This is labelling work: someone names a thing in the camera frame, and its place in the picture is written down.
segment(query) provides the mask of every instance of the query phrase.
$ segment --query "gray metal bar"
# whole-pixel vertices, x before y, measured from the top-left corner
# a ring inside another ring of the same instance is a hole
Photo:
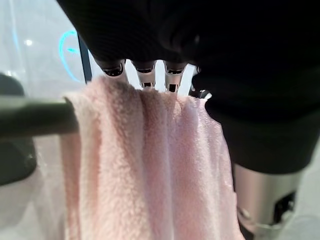
[[[0,140],[75,132],[78,123],[70,102],[0,96]]]

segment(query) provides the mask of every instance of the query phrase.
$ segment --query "white background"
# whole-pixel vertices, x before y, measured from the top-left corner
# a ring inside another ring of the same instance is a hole
[[[0,1],[0,72],[16,77],[31,97],[60,98],[84,87],[76,35],[55,0]],[[92,73],[101,70],[91,58]],[[137,73],[127,61],[130,83]],[[187,66],[179,94],[188,94],[194,67]],[[156,88],[164,91],[164,66],[156,64]],[[63,239],[64,192],[57,136],[37,137],[38,167],[27,179],[0,187],[0,240]],[[298,194],[297,215],[282,240],[320,239],[320,147]]]

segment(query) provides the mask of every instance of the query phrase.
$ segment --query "blue light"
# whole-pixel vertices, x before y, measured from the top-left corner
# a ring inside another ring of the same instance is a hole
[[[61,62],[66,70],[66,72],[68,73],[68,75],[72,78],[73,81],[76,81],[76,82],[81,82],[79,81],[74,75],[73,73],[71,72],[71,70],[69,69],[69,66],[67,64],[67,61],[65,59],[65,55],[64,55],[64,45],[65,45],[65,41],[68,37],[70,36],[76,36],[77,37],[77,32],[74,31],[74,30],[70,30],[70,31],[66,31],[60,38],[59,40],[59,56],[61,58]],[[75,49],[73,47],[68,47],[67,48],[67,51],[70,52],[70,53],[73,53],[73,54],[80,54],[79,50],[78,49]]]

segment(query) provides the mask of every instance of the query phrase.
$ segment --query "terry cloth towel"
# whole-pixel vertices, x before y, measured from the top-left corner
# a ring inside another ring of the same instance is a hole
[[[205,100],[122,80],[66,95],[66,240],[239,240],[231,164]]]

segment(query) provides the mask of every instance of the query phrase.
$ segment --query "black object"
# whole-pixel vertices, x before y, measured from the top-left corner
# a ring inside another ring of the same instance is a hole
[[[0,96],[0,140],[65,134],[77,129],[73,106],[66,100]]]
[[[24,96],[24,89],[15,78],[0,73],[0,96],[2,95]],[[0,139],[0,186],[27,178],[36,166],[37,157],[32,138]]]
[[[77,36],[78,36],[78,42],[79,42],[79,49],[80,49],[80,56],[81,56],[84,80],[85,80],[85,83],[87,84],[92,79],[92,71],[91,71],[89,52],[88,52],[88,48],[87,48],[85,42],[82,40],[81,36],[79,34]]]

